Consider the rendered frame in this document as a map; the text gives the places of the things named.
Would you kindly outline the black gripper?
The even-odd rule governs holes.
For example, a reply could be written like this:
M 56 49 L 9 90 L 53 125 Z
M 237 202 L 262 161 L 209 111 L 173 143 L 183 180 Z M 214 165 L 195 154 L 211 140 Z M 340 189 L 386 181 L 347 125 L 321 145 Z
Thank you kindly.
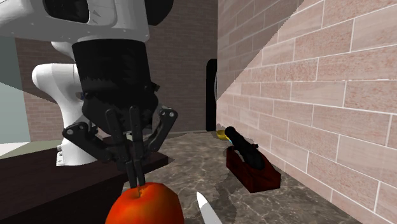
M 113 143 L 103 143 L 85 122 L 66 127 L 62 135 L 97 160 L 116 162 L 119 170 L 127 171 L 131 188 L 143 186 L 142 160 L 160 149 L 178 117 L 172 108 L 162 106 L 157 128 L 143 141 L 142 130 L 152 122 L 158 106 L 145 43 L 94 39 L 75 43 L 72 49 L 86 94 L 82 112 L 103 131 L 110 129 Z M 131 128 L 132 156 L 122 132 Z

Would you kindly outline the red apple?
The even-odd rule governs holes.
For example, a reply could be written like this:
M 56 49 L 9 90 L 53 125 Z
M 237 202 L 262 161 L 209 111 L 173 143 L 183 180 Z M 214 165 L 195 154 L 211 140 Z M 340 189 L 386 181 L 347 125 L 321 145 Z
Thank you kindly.
M 178 195 L 161 183 L 147 182 L 123 192 L 105 224 L 184 224 Z

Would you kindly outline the black arched panel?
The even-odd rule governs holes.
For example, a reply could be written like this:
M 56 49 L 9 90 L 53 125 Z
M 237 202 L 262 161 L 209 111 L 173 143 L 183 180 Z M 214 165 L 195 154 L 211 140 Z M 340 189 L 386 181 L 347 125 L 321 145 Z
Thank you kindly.
M 217 59 L 210 59 L 206 65 L 206 131 L 216 130 L 216 73 Z

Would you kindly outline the dark brown robot stand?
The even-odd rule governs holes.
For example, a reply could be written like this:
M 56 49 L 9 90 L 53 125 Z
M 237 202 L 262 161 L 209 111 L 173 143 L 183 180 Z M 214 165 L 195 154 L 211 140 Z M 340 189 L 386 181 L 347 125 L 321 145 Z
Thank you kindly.
M 0 157 L 0 224 L 104 224 L 128 177 L 116 164 L 57 166 L 57 149 Z

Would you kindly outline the white knife blade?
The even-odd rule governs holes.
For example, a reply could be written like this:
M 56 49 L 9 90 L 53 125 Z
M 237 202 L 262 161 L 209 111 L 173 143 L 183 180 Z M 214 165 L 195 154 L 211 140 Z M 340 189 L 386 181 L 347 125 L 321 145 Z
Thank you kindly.
M 204 224 L 222 224 L 207 199 L 200 192 L 196 192 L 196 197 Z

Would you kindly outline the black cylindrical object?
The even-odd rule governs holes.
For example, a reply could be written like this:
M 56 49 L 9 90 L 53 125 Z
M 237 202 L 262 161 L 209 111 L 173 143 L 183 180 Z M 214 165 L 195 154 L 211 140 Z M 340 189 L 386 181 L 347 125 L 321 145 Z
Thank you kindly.
M 258 151 L 257 144 L 251 144 L 248 142 L 232 126 L 229 126 L 225 129 L 225 135 L 227 138 L 229 138 L 235 150 L 237 150 L 243 157 L 247 165 L 257 170 L 262 170 L 265 168 L 265 162 L 261 156 L 261 153 Z

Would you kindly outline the dark red box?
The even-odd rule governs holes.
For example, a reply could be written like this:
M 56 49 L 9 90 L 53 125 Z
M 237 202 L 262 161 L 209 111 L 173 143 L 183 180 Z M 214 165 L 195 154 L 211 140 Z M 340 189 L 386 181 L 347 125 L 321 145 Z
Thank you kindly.
M 226 149 L 226 167 L 244 185 L 250 193 L 280 188 L 281 173 L 276 171 L 266 156 L 259 153 L 264 161 L 262 170 L 254 169 L 241 160 L 233 146 Z

